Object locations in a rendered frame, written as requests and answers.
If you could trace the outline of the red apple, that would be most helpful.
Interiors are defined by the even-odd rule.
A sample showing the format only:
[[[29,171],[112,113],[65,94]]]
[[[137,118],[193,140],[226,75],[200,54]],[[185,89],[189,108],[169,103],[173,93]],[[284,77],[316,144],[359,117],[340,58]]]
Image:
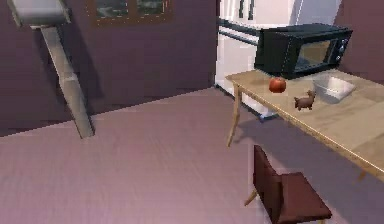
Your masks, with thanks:
[[[286,90],[286,81],[281,77],[273,77],[269,81],[269,90],[272,93],[283,93]]]

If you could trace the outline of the white fridge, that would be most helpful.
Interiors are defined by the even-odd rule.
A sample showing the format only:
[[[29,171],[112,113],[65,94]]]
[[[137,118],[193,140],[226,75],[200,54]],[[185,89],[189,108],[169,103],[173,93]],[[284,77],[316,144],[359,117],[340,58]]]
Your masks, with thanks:
[[[239,18],[239,0],[220,1],[220,19],[250,28],[274,28],[288,25],[323,23],[332,25],[342,0],[255,0],[253,20],[248,20],[249,0],[244,0],[244,17]],[[229,32],[253,41],[258,37]],[[233,95],[233,84],[226,76],[254,69],[257,46],[218,34],[215,84]]]

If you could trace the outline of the brown dog figurine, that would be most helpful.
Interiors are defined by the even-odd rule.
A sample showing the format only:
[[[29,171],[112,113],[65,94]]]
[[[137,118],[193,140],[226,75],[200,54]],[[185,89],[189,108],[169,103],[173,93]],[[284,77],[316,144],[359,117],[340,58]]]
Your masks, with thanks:
[[[307,108],[307,109],[311,110],[315,97],[316,97],[316,92],[312,91],[312,90],[308,90],[307,91],[307,97],[303,97],[303,98],[295,97],[294,98],[295,107],[298,110],[301,110],[302,108]]]

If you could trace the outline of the brown framed window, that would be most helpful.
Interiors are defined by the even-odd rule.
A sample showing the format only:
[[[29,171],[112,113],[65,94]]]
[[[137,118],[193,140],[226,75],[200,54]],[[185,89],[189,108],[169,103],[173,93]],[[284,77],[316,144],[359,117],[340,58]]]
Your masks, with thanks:
[[[95,26],[156,24],[172,19],[173,0],[86,0]]]

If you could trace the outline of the dark red chair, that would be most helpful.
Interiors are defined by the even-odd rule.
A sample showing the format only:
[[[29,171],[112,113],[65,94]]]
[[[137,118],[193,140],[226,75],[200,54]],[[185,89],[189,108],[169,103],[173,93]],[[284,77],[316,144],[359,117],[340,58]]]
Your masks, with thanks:
[[[245,206],[259,197],[271,224],[325,224],[332,217],[331,210],[301,172],[278,174],[259,145],[253,147],[253,162],[254,190]]]

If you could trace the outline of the black microwave oven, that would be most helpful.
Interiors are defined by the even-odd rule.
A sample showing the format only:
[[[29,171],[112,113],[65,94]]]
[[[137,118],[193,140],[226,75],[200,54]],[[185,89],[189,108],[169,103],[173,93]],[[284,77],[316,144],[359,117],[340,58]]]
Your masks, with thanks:
[[[337,68],[352,33],[321,23],[262,29],[254,68],[287,80]]]

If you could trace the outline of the light wooden table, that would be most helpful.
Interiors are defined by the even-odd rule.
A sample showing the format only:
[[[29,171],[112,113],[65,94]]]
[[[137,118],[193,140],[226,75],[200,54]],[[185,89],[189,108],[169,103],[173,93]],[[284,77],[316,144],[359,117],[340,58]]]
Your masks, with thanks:
[[[312,89],[315,78],[327,75],[348,81],[356,89],[337,104],[316,98],[311,110],[296,109],[294,99]],[[283,93],[270,92],[270,77],[259,70],[226,79],[234,87],[232,130],[239,121],[242,96],[247,95],[359,166],[360,178],[371,174],[384,182],[384,85],[335,69],[288,80]]]

